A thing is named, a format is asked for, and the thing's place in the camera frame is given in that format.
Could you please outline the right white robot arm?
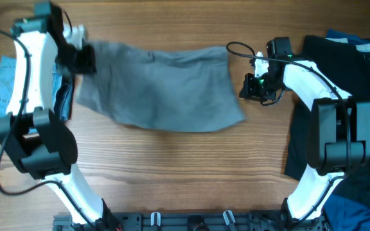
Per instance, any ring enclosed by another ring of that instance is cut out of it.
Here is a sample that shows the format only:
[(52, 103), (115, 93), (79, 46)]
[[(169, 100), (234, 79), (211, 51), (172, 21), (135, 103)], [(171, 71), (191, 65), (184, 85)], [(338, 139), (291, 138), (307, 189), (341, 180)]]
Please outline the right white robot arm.
[(310, 227), (320, 221), (323, 205), (334, 189), (370, 158), (370, 103), (355, 100), (315, 62), (292, 55), (249, 59), (254, 71), (246, 74), (240, 97), (270, 106), (289, 89), (310, 113), (306, 167), (277, 212), (284, 228)]

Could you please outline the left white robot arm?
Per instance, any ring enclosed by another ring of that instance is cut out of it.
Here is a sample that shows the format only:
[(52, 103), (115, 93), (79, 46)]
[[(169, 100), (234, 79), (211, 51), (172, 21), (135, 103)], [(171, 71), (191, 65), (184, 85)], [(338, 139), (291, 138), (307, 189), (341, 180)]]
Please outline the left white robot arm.
[(79, 170), (75, 137), (53, 111), (55, 65), (71, 74), (96, 70), (94, 49), (66, 40), (67, 18), (51, 1), (36, 3), (33, 17), (16, 20), (8, 33), (17, 60), (12, 97), (0, 117), (0, 154), (39, 185), (51, 187), (70, 211), (73, 229), (108, 230), (117, 221)]

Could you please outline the grey shorts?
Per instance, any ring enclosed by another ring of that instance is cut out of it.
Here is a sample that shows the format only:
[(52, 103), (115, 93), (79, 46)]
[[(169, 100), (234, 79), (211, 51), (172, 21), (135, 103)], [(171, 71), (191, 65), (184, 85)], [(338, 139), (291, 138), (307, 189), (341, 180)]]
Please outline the grey shorts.
[(223, 46), (149, 51), (91, 42), (96, 72), (84, 74), (76, 101), (119, 124), (171, 132), (215, 132), (245, 120)]

